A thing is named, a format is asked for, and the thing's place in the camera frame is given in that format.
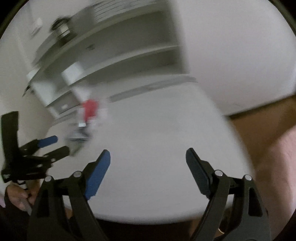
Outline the person's left hand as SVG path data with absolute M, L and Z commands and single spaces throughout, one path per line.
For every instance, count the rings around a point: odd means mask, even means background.
M 16 184 L 10 184 L 6 188 L 6 193 L 10 202 L 15 207 L 21 211 L 26 211 L 29 204 L 34 205 L 39 189 L 40 181 L 32 180 L 29 181 L 28 190 L 24 190 L 22 187 Z

